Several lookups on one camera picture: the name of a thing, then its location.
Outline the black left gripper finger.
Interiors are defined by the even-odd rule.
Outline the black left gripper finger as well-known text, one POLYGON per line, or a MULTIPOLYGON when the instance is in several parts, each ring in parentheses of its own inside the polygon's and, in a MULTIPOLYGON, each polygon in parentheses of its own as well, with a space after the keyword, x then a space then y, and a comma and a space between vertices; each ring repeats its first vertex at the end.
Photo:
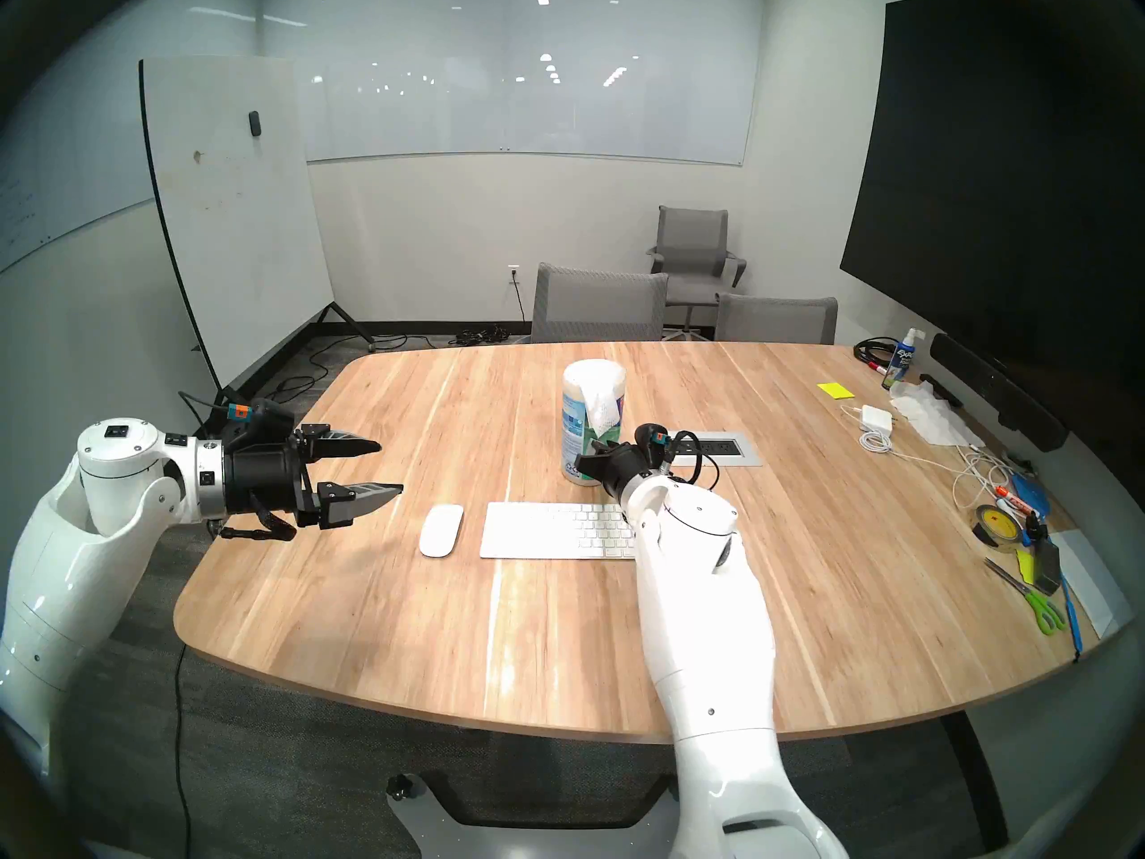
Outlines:
POLYGON ((370 438, 331 426, 309 426, 309 460, 356 458, 381 452, 381 444, 370 438))
POLYGON ((323 481, 317 484, 316 504, 318 525, 323 530, 350 526, 358 517, 380 510, 402 495, 404 484, 361 482, 338 484, 323 481))

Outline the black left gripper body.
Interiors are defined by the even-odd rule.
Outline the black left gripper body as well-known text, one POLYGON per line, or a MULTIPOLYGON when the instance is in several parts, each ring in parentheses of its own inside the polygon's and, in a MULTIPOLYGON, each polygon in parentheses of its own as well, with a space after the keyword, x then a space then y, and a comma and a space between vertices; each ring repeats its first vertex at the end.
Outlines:
POLYGON ((307 466, 330 426, 247 426, 223 448, 228 515, 254 514, 262 529, 330 529, 329 499, 309 481, 307 466))

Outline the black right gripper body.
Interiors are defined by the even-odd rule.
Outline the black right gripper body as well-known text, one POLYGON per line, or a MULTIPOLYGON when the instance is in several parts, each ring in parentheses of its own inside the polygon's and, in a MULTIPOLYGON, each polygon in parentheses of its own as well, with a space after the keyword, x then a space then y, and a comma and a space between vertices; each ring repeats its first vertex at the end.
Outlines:
POLYGON ((617 466, 617 479, 615 484, 603 484, 613 501, 622 501, 627 484, 633 480, 640 483, 653 476, 661 468, 661 444, 648 441, 646 443, 617 443, 613 441, 599 441, 598 451, 617 451, 613 464, 617 466))

